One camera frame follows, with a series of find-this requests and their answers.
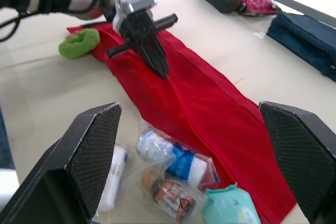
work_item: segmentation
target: clear plastic packaging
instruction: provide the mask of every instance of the clear plastic packaging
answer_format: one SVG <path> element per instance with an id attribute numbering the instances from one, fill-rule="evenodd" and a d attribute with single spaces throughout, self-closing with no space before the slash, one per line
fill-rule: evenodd
<path id="1" fill-rule="evenodd" d="M 124 181 L 123 189 L 165 223 L 199 223 L 205 195 L 182 180 L 165 178 L 162 167 L 172 162 L 170 156 L 170 162 L 163 158 L 146 163 Z"/>
<path id="2" fill-rule="evenodd" d="M 182 146 L 146 122 L 142 122 L 141 127 L 142 133 L 138 139 L 137 153 L 151 162 L 173 156 L 173 162 L 165 173 L 167 178 L 185 180 L 190 186 L 200 190 L 219 183 L 217 171 L 210 157 Z"/>

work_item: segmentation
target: plastic bottle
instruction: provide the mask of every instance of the plastic bottle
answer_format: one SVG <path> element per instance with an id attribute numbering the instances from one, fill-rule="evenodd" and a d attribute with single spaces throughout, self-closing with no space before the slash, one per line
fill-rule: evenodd
<path id="1" fill-rule="evenodd" d="M 175 160 L 168 168 L 168 172 L 188 181 L 189 185 L 195 187 L 199 186 L 207 170 L 205 161 L 197 158 L 190 151 L 173 146 L 153 130 L 149 130 L 139 137 L 138 153 L 150 161 L 175 155 Z"/>
<path id="2" fill-rule="evenodd" d="M 180 183 L 162 179 L 152 170 L 142 176 L 141 184 L 163 211 L 178 222 L 188 218 L 195 208 L 196 200 Z"/>

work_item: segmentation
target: printed label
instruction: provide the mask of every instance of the printed label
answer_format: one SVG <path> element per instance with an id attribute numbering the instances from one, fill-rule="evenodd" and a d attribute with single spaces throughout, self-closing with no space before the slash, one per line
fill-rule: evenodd
<path id="1" fill-rule="evenodd" d="M 168 172 L 176 177 L 188 180 L 194 153 L 190 151 L 183 151 L 178 147 L 173 148 L 173 153 L 175 154 L 176 159 L 168 168 Z"/>
<path id="2" fill-rule="evenodd" d="M 194 200 L 179 183 L 169 181 L 163 185 L 155 201 L 174 219 L 181 220 L 186 214 L 187 206 Z"/>

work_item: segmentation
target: green cloth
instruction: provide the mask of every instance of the green cloth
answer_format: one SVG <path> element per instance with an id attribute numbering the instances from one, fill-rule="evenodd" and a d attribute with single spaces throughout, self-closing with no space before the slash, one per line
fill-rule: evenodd
<path id="1" fill-rule="evenodd" d="M 93 50 L 99 42 L 97 30 L 84 29 L 63 41 L 58 46 L 58 51 L 67 59 L 76 59 Z"/>

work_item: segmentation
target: bottle cap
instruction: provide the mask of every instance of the bottle cap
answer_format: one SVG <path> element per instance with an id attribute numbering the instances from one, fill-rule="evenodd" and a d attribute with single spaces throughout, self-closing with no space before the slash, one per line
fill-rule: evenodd
<path id="1" fill-rule="evenodd" d="M 159 176 L 153 171 L 147 171 L 141 178 L 141 185 L 143 185 L 148 191 L 151 191 L 153 184 L 158 180 Z"/>

